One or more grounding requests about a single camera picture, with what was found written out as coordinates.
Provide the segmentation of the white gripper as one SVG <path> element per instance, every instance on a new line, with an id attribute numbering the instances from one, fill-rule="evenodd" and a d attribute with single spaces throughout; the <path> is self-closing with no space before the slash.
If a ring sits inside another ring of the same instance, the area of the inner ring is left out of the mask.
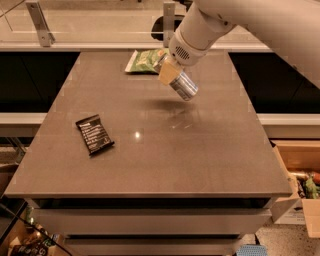
<path id="1" fill-rule="evenodd" d="M 211 41 L 204 35 L 192 30 L 178 28 L 169 42 L 171 56 L 182 66 L 195 65 L 208 51 Z M 183 68 L 174 60 L 165 60 L 161 66 L 159 81 L 169 85 Z"/>

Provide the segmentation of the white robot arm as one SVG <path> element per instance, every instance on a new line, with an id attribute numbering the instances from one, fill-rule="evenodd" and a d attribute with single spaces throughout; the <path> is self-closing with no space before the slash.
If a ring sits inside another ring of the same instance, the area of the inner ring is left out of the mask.
<path id="1" fill-rule="evenodd" d="M 193 0 L 169 43 L 160 81 L 172 82 L 241 26 L 320 88 L 318 0 Z"/>

